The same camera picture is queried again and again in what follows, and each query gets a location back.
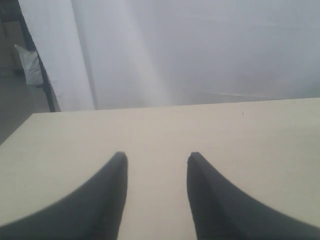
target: white curtain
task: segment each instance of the white curtain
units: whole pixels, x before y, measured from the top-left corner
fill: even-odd
[[[19,0],[63,111],[320,97],[318,0]]]

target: table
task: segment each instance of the table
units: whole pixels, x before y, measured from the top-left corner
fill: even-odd
[[[0,226],[128,157],[119,240],[196,239],[187,159],[200,152],[256,200],[320,227],[320,98],[33,114],[0,145]]]

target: white bag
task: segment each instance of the white bag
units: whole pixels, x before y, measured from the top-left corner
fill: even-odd
[[[14,47],[20,56],[26,84],[32,86],[43,84],[37,51],[28,51],[18,45],[14,45]]]

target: white tabletop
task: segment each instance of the white tabletop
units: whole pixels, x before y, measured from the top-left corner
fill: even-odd
[[[0,225],[129,161],[119,240],[194,240],[187,159],[200,152],[264,204],[320,227],[320,98],[32,115],[0,146]]]

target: gray floor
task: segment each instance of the gray floor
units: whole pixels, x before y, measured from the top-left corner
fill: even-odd
[[[47,113],[42,88],[26,85],[24,76],[0,74],[0,145],[33,113]]]

